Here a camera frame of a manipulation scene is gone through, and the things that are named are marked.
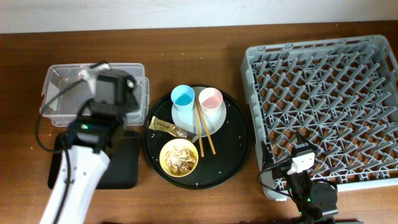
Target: pink cup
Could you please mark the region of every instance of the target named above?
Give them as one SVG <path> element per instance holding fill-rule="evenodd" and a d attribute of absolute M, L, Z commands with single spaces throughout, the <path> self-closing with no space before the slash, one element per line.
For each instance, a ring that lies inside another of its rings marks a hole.
<path fill-rule="evenodd" d="M 216 88 L 205 88 L 199 94 L 199 104 L 202 112 L 207 116 L 214 116 L 223 103 L 223 94 Z"/>

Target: chopsticks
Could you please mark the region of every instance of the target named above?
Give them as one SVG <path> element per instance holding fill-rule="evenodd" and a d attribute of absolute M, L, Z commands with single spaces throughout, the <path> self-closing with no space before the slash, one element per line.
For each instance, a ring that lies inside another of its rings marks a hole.
<path fill-rule="evenodd" d="M 205 153 L 203 153 L 203 145 L 201 143 L 201 127 L 200 127 L 200 120 L 199 120 L 199 115 L 198 115 L 198 105 L 197 105 L 197 101 L 195 100 L 195 102 L 193 102 L 193 107 L 195 108 L 195 117 L 196 117 L 196 121 L 197 121 L 197 129 L 198 129 L 198 135 L 199 135 L 199 144 L 200 144 L 200 155 L 202 157 L 205 156 Z"/>
<path fill-rule="evenodd" d="M 199 105 L 199 101 L 197 99 L 195 99 L 195 104 L 196 104 L 196 106 L 197 106 L 197 108 L 199 110 L 201 120 L 203 121 L 203 125 L 204 125 L 206 133 L 207 133 L 207 137 L 209 138 L 211 150 L 213 151 L 213 155 L 215 155 L 216 154 L 216 150 L 214 149 L 213 141 L 211 140 L 209 129 L 207 128 L 205 116 L 203 115 L 203 112 L 202 112 L 200 106 L 198 106 Z"/>

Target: cup rim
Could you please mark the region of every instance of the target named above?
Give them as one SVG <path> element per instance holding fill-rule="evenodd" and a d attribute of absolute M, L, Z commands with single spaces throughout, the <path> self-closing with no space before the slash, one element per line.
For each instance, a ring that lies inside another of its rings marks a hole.
<path fill-rule="evenodd" d="M 200 95 L 203 93 L 203 91 L 205 91 L 205 90 L 207 90 L 207 89 L 209 89 L 209 90 L 215 90 L 216 92 L 218 92 L 218 93 L 221 95 L 221 102 L 219 103 L 219 105 L 218 105 L 216 108 L 207 108 L 206 106 L 203 106 L 202 102 L 200 101 Z M 218 89 L 213 88 L 213 87 L 208 87 L 208 88 L 205 88 L 204 90 L 202 90 L 202 91 L 199 93 L 198 101 L 199 101 L 200 106 L 203 107 L 203 108 L 206 109 L 206 110 L 217 110 L 217 109 L 223 104 L 224 97 L 223 97 L 223 94 L 221 93 L 221 91 L 219 91 Z"/>
<path fill-rule="evenodd" d="M 174 87 L 174 89 L 172 90 L 172 92 L 171 92 L 171 94 L 170 94 L 170 99 L 172 100 L 173 104 L 175 104 L 176 106 L 188 106 L 189 104 L 187 104 L 187 105 L 178 105 L 178 104 L 177 104 L 176 102 L 174 102 L 174 100 L 173 100 L 173 97 L 172 97 L 173 91 L 174 91 L 176 88 L 180 87 L 180 86 L 189 87 L 189 89 L 192 91 L 192 93 L 193 93 L 193 99 L 192 99 L 191 102 L 189 102 L 189 104 L 191 104 L 192 102 L 195 101 L 195 90 L 193 90 L 192 87 L 190 87 L 190 86 L 188 86 L 188 85 L 184 85 L 184 84 L 183 84 L 183 85 L 178 85 L 178 86 Z"/>

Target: yellow bowl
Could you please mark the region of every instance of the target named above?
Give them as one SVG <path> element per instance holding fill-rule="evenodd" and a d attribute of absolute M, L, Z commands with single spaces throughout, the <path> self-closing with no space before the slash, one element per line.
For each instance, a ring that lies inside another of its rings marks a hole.
<path fill-rule="evenodd" d="M 167 167 L 166 162 L 165 162 L 166 153 L 171 151 L 174 146 L 178 146 L 178 147 L 184 147 L 185 146 L 186 148 L 191 150 L 191 152 L 193 153 L 193 157 L 197 160 L 197 162 L 192 167 L 192 170 L 190 172 L 188 172 L 186 174 L 182 174 L 182 175 L 175 175 L 170 170 L 170 168 Z M 198 161 L 199 161 L 198 150 L 196 149 L 196 147 L 190 141 L 185 140 L 185 139 L 173 139 L 173 140 L 169 141 L 168 143 L 166 143 L 166 145 L 163 146 L 162 150 L 160 151 L 160 155 L 159 155 L 160 166 L 162 167 L 164 172 L 166 172 L 168 175 L 170 175 L 172 177 L 185 177 L 186 175 L 192 173 L 192 171 L 198 165 Z"/>

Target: white wall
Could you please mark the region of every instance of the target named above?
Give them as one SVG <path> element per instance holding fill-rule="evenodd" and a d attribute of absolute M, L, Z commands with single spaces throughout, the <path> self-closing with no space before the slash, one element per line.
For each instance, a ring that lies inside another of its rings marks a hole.
<path fill-rule="evenodd" d="M 391 19 L 395 0 L 0 0 L 0 33 Z"/>

